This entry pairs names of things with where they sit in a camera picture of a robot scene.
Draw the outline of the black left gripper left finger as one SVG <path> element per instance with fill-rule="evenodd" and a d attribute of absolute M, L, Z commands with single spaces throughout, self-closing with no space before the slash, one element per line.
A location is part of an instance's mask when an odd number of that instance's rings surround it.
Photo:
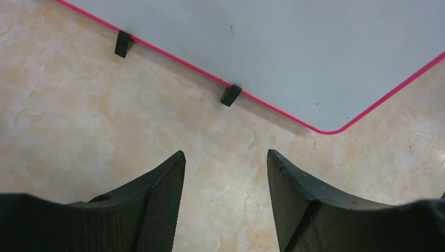
<path fill-rule="evenodd" d="M 177 151 L 88 202 L 1 194 L 1 251 L 171 251 L 185 166 Z"/>

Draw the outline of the pink framed whiteboard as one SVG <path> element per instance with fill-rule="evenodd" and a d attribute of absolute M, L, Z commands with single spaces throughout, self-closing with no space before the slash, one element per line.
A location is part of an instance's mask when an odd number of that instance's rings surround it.
<path fill-rule="evenodd" d="M 64 1 L 321 134 L 444 60 L 444 1 Z"/>

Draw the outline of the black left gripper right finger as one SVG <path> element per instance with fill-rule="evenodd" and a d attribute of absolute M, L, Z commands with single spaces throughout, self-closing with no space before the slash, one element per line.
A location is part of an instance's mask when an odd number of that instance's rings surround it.
<path fill-rule="evenodd" d="M 444 251 L 444 199 L 373 202 L 267 155 L 273 218 L 281 251 Z"/>

